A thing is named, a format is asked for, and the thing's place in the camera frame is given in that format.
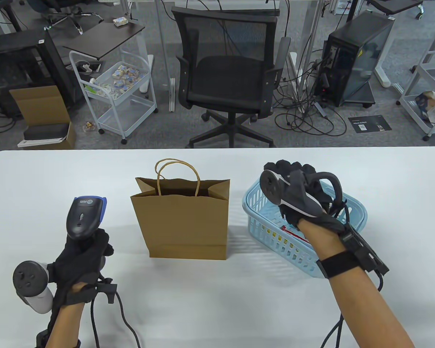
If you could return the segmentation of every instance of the brown paper bag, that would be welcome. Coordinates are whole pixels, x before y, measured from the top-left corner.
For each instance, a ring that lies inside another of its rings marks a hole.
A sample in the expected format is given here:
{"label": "brown paper bag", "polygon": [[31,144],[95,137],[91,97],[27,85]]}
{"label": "brown paper bag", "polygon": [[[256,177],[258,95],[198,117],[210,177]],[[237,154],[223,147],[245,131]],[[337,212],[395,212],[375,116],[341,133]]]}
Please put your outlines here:
{"label": "brown paper bag", "polygon": [[[170,162],[157,170],[163,161]],[[175,163],[197,181],[164,179],[162,170]],[[157,162],[155,172],[156,179],[135,178],[142,193],[131,197],[150,257],[226,260],[231,181],[202,181],[173,158]]]}

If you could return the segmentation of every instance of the black computer case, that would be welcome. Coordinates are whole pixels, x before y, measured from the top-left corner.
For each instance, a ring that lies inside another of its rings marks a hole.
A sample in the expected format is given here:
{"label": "black computer case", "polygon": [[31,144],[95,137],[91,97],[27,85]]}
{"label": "black computer case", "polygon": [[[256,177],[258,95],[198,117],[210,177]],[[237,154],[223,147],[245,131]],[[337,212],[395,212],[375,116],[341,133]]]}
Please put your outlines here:
{"label": "black computer case", "polygon": [[365,11],[329,35],[315,95],[342,105],[368,83],[392,29],[387,16]]}
{"label": "black computer case", "polygon": [[10,90],[56,85],[67,107],[80,90],[42,29],[0,35],[0,108],[8,117],[21,114]]}

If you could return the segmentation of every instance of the paper bag handle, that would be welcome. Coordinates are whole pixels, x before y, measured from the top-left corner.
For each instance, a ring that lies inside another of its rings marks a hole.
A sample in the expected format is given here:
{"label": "paper bag handle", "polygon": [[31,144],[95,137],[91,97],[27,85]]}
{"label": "paper bag handle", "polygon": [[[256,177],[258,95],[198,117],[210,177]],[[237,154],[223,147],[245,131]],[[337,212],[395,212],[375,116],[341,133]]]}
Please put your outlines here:
{"label": "paper bag handle", "polygon": [[[159,171],[156,171],[156,169],[158,168],[158,164],[159,164],[159,163],[161,163],[161,162],[163,162],[163,161],[168,161],[168,160],[171,160],[171,162],[168,162],[168,163],[164,164],[164,165],[159,169]],[[156,174],[158,174],[158,176],[156,177],[156,186],[158,187],[158,196],[161,196],[161,187],[160,187],[160,176],[162,176],[162,175],[161,175],[161,171],[162,171],[165,167],[169,166],[170,164],[174,164],[174,163],[180,163],[180,164],[183,164],[183,165],[185,165],[185,166],[187,166],[187,167],[189,167],[190,169],[193,170],[193,172],[194,172],[195,175],[196,175],[196,180],[197,180],[196,190],[195,190],[195,197],[198,196],[198,190],[200,189],[200,176],[198,175],[198,172],[196,171],[196,169],[195,169],[191,164],[188,164],[187,162],[184,162],[184,161],[181,161],[181,160],[179,160],[179,159],[175,159],[175,158],[165,158],[165,159],[162,159],[161,161],[156,162],[156,165],[155,165],[155,172],[156,172]]]}
{"label": "paper bag handle", "polygon": [[164,158],[164,159],[162,159],[161,161],[156,162],[156,164],[155,164],[155,173],[156,173],[156,174],[159,174],[159,173],[158,173],[158,164],[160,164],[161,162],[164,162],[164,161],[179,161],[179,162],[184,162],[183,160],[181,160],[181,159],[177,159],[177,158]]}

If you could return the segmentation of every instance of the chair armrest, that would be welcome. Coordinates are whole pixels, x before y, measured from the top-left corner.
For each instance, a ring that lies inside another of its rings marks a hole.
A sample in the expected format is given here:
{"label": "chair armrest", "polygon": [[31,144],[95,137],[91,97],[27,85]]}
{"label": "chair armrest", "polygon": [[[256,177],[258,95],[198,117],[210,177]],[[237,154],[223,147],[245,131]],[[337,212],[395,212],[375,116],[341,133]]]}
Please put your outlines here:
{"label": "chair armrest", "polygon": [[282,78],[283,65],[287,60],[287,55],[290,49],[291,38],[283,37],[280,40],[279,50],[277,51],[277,57],[275,59],[274,70],[277,71],[277,77],[275,78],[274,89],[279,86],[280,79]]}
{"label": "chair armrest", "polygon": [[274,68],[269,69],[264,74],[262,82],[262,100],[258,118],[266,118],[271,114],[272,96],[274,90],[279,86],[282,78],[283,65],[287,54],[289,53],[290,38],[282,38],[280,40],[279,51],[275,59]]}
{"label": "chair armrest", "polygon": [[179,103],[181,103],[181,106],[183,106],[184,108],[190,110],[191,107],[193,106],[187,101],[189,81],[191,78],[190,64],[183,57],[177,56],[177,59],[181,64],[181,75],[179,76],[179,94],[178,94]]}

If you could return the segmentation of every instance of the black cushion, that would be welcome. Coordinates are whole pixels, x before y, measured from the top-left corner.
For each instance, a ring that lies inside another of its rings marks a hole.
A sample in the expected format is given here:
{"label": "black cushion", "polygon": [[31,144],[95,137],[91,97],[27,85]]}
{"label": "black cushion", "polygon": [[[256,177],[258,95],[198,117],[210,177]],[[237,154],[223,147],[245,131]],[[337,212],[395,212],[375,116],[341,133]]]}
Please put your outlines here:
{"label": "black cushion", "polygon": [[192,72],[188,100],[259,109],[262,94],[262,61],[241,56],[208,56]]}

